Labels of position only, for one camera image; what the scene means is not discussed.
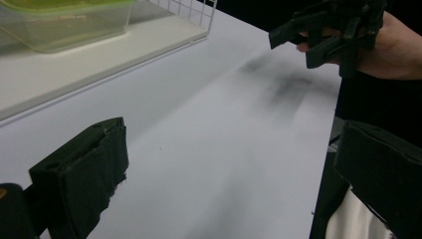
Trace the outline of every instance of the white tabletop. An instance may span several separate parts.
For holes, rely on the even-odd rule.
[[[90,238],[308,238],[339,84],[217,11],[206,41],[0,121],[0,182],[123,117],[127,181]]]

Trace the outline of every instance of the white surface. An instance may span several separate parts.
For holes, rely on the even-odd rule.
[[[207,30],[139,1],[124,35],[39,54],[0,30],[0,120],[207,35]]]
[[[329,218],[325,239],[392,239],[393,236],[369,209],[348,190]]]
[[[0,181],[97,121],[124,117],[130,166],[90,235],[308,238],[340,78],[216,12],[206,41],[3,121]]]

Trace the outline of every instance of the green container lid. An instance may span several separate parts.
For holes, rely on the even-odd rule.
[[[0,0],[10,10],[48,14],[133,3],[134,0]]]

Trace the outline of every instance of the black object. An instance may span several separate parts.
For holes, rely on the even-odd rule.
[[[332,176],[334,170],[342,179]],[[332,154],[327,155],[310,238],[324,238],[322,227],[338,206],[332,203],[343,197],[346,182],[396,238],[422,238],[421,181],[420,147],[380,127],[347,120],[334,163]]]
[[[98,122],[33,166],[23,190],[0,184],[0,238],[87,238],[128,168],[123,118]]]
[[[341,205],[349,184],[334,170],[335,152],[327,152],[310,239],[325,239],[329,218]]]
[[[269,33],[271,48],[288,41],[295,44],[308,41],[309,69],[340,57],[339,75],[351,78],[356,71],[358,51],[370,51],[375,45],[386,6],[386,0],[324,0],[310,5]],[[325,27],[338,30],[340,35],[322,40],[322,28]],[[309,37],[305,40],[298,36],[301,32],[308,32]]]

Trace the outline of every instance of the plastic container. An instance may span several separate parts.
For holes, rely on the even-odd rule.
[[[0,28],[54,53],[125,33],[134,0],[0,0]]]

